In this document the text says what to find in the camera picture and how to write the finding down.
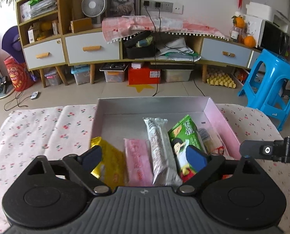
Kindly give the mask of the orange fruit upper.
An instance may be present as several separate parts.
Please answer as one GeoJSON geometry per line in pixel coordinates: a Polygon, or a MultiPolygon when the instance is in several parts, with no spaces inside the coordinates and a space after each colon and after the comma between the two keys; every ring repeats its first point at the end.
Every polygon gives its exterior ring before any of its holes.
{"type": "Polygon", "coordinates": [[[234,27],[245,28],[246,23],[245,23],[245,21],[244,21],[242,16],[233,16],[232,19],[233,19],[234,27]]]}

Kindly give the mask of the clear storage bin orange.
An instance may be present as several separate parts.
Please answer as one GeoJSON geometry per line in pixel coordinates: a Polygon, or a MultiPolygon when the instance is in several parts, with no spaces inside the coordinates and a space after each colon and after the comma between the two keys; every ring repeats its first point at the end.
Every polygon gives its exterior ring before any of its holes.
{"type": "Polygon", "coordinates": [[[100,67],[106,82],[124,82],[127,63],[105,63],[100,67]]]}

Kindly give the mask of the white desk fan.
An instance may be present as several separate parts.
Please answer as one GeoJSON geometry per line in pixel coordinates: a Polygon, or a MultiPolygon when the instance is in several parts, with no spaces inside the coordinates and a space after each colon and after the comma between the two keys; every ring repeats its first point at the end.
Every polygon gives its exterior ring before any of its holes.
{"type": "Polygon", "coordinates": [[[93,27],[101,27],[101,16],[107,7],[106,0],[82,0],[82,12],[85,16],[94,19],[93,27]]]}

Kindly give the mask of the cherry print tablecloth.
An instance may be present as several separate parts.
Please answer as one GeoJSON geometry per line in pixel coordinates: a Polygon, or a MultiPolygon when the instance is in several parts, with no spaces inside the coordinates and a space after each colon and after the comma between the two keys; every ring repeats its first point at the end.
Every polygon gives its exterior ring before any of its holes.
{"type": "MultiPolygon", "coordinates": [[[[262,112],[236,104],[217,104],[239,142],[282,140],[262,112]]],[[[59,106],[12,111],[0,128],[0,233],[9,228],[2,197],[18,175],[38,155],[57,160],[89,148],[96,105],[59,106]]],[[[285,194],[286,211],[279,224],[290,230],[290,164],[257,161],[285,194]]]]}

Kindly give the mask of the pink cloth on cabinet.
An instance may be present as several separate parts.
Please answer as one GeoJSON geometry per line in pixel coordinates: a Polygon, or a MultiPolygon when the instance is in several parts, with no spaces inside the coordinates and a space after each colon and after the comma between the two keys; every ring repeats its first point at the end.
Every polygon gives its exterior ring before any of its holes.
{"type": "Polygon", "coordinates": [[[127,40],[143,31],[174,35],[209,36],[228,40],[217,28],[200,23],[195,19],[171,19],[162,16],[121,16],[105,18],[102,33],[106,42],[127,40]]]}

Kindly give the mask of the clear cracker packet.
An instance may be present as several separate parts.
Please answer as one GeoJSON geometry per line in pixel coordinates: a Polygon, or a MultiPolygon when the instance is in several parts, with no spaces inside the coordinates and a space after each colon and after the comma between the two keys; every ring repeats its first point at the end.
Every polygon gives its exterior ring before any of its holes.
{"type": "Polygon", "coordinates": [[[200,128],[198,129],[198,133],[208,154],[230,157],[225,143],[213,127],[200,128]]]}

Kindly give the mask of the black box in cabinet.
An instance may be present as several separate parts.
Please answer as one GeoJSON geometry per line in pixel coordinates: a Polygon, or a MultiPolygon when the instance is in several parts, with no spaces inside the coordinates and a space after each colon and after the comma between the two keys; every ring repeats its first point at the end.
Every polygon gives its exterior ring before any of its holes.
{"type": "Polygon", "coordinates": [[[142,31],[126,37],[122,44],[124,59],[143,59],[154,57],[158,51],[151,31],[142,31]]]}

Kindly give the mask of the orange fruit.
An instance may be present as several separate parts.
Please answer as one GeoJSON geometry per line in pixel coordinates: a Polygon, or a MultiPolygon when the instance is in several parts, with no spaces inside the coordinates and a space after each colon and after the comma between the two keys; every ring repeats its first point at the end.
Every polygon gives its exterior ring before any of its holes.
{"type": "Polygon", "coordinates": [[[243,43],[246,47],[249,47],[249,48],[254,48],[256,46],[256,40],[254,39],[253,36],[246,36],[244,39],[243,39],[243,43]]]}
{"type": "Polygon", "coordinates": [[[233,16],[232,19],[233,19],[234,27],[245,28],[246,23],[245,23],[245,21],[244,21],[242,16],[233,16]]]}

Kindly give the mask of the pink cardboard snack box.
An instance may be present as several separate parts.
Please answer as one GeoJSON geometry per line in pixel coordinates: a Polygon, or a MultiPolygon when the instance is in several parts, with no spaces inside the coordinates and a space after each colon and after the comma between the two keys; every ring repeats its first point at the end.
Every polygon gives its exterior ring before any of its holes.
{"type": "Polygon", "coordinates": [[[102,137],[125,153],[124,139],[148,139],[144,118],[167,119],[170,130],[186,115],[198,129],[213,127],[228,153],[238,160],[239,140],[209,97],[135,97],[99,99],[93,121],[92,137],[102,137]]]}

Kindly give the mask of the stack of papers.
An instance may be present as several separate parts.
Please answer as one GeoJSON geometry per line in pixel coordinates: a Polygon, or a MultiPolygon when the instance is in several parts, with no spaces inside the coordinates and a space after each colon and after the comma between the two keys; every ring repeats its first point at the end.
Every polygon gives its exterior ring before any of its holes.
{"type": "Polygon", "coordinates": [[[20,5],[21,22],[58,9],[57,0],[30,0],[20,5]]]}

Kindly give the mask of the pink snack packet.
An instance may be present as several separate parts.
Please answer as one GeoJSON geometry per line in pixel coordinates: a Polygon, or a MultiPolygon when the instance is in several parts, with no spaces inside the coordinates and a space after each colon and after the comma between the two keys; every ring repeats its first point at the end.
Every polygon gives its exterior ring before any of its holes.
{"type": "Polygon", "coordinates": [[[124,139],[129,186],[152,186],[150,147],[148,140],[124,139]]]}

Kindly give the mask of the wooden TV cabinet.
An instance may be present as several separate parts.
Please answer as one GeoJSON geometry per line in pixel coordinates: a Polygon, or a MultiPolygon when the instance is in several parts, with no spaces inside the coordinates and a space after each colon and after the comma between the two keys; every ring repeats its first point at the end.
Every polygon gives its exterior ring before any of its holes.
{"type": "MultiPolygon", "coordinates": [[[[58,9],[40,15],[26,22],[21,22],[20,5],[30,0],[18,0],[16,13],[18,31],[28,70],[39,70],[41,74],[47,67],[69,65],[90,65],[107,62],[124,62],[130,59],[123,58],[123,40],[108,43],[105,41],[102,27],[73,32],[74,23],[71,19],[72,0],[57,0],[58,9]],[[44,39],[30,42],[28,30],[34,23],[43,21],[57,21],[58,33],[44,39]]],[[[235,66],[249,68],[260,55],[260,50],[251,49],[241,43],[232,42],[231,39],[223,40],[209,36],[174,35],[169,33],[157,33],[160,36],[166,34],[174,37],[184,37],[186,44],[198,53],[197,58],[188,60],[180,59],[180,63],[193,65],[200,63],[204,68],[208,65],[235,66]]]]}

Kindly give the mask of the orange fruit lower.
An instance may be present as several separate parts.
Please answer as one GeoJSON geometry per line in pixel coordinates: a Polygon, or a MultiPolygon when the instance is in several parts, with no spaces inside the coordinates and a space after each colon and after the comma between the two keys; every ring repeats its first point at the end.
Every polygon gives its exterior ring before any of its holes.
{"type": "Polygon", "coordinates": [[[256,46],[256,40],[254,39],[253,36],[246,36],[244,39],[243,39],[243,43],[246,47],[249,47],[249,48],[254,48],[256,46]]]}

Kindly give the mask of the white storage bin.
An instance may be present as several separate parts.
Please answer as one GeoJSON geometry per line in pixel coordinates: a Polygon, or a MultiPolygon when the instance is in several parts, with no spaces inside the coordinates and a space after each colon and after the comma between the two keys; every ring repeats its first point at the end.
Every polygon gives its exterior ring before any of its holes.
{"type": "Polygon", "coordinates": [[[166,69],[163,70],[166,82],[183,82],[190,79],[192,70],[166,69]]]}

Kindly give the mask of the clear storage bin blue lid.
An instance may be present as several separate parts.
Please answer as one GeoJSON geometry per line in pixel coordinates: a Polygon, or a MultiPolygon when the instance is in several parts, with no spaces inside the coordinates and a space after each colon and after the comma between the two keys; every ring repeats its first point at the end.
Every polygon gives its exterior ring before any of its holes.
{"type": "Polygon", "coordinates": [[[89,65],[72,66],[71,74],[74,76],[77,85],[82,85],[90,82],[89,65]]]}

